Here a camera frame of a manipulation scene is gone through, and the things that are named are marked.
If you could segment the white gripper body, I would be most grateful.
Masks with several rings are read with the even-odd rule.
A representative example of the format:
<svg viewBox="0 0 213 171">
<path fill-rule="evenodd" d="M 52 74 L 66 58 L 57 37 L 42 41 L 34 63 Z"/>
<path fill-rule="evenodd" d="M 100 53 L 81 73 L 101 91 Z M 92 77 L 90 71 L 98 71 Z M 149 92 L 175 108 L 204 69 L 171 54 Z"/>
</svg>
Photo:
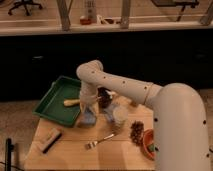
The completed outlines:
<svg viewBox="0 0 213 171">
<path fill-rule="evenodd" d="M 79 99 L 82 113 L 84 113 L 87 108 L 89 108 L 94 115 L 99 113 L 98 90 L 95 85 L 82 81 Z"/>
</svg>

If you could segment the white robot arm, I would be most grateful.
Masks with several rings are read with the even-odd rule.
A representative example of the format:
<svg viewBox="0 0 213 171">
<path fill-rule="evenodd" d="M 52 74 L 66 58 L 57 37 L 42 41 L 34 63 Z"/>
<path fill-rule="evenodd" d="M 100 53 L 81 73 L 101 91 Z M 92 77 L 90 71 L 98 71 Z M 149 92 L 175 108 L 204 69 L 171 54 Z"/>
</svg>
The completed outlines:
<svg viewBox="0 0 213 171">
<path fill-rule="evenodd" d="M 183 83 L 159 86 L 103 71 L 93 60 L 80 65 L 80 98 L 95 99 L 99 86 L 153 110 L 155 170 L 211 171 L 206 110 L 202 98 Z"/>
</svg>

